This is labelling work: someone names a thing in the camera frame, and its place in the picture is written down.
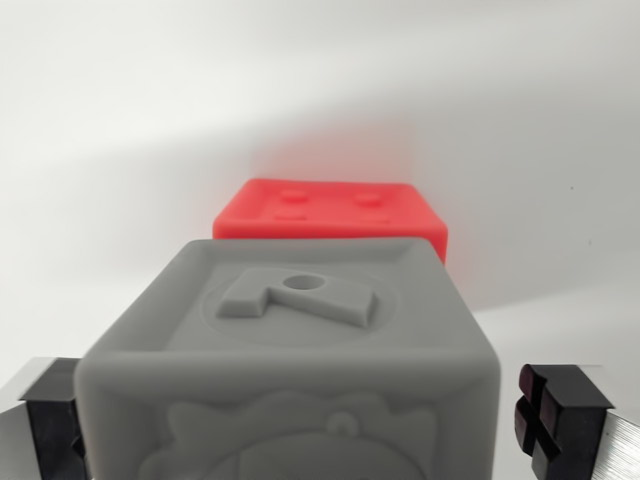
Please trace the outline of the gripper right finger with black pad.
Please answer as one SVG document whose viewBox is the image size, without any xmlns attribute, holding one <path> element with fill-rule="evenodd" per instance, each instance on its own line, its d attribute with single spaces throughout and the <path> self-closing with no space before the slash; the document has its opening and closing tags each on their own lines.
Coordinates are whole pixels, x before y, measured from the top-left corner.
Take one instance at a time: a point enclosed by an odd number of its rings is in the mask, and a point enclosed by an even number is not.
<svg viewBox="0 0 640 480">
<path fill-rule="evenodd" d="M 639 386 L 601 365 L 526 364 L 514 410 L 538 479 L 637 479 Z"/>
</svg>

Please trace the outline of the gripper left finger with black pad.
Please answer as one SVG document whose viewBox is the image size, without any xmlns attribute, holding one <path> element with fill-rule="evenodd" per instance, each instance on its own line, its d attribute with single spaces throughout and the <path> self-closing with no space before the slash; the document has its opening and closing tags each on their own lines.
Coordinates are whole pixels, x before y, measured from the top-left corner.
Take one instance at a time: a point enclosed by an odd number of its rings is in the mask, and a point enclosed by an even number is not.
<svg viewBox="0 0 640 480">
<path fill-rule="evenodd" d="M 33 358 L 1 387 L 1 477 L 84 479 L 77 358 Z"/>
</svg>

